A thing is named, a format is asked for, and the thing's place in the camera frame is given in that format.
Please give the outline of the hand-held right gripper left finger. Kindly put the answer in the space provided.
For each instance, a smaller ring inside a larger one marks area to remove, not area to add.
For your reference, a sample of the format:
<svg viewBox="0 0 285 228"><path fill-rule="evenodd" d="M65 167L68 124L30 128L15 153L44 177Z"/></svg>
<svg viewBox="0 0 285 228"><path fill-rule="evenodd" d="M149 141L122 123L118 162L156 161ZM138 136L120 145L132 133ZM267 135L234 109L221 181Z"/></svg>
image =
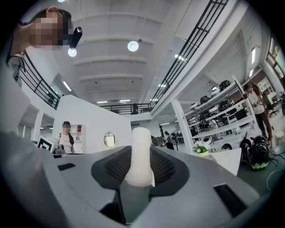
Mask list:
<svg viewBox="0 0 285 228"><path fill-rule="evenodd" d="M43 169L59 211L51 220L58 228L124 228L125 218L119 198L121 181L114 167L131 147L55 159L41 151Z"/></svg>

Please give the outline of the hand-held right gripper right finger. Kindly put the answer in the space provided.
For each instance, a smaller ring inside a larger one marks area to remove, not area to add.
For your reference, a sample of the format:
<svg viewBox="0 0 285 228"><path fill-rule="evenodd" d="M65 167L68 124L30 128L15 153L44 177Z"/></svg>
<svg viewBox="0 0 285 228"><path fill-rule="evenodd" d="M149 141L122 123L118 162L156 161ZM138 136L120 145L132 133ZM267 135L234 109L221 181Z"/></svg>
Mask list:
<svg viewBox="0 0 285 228"><path fill-rule="evenodd" d="M152 147L172 161L175 172L158 189L175 194L152 197L134 228L240 228L260 209L260 195L221 165L201 157Z"/></svg>

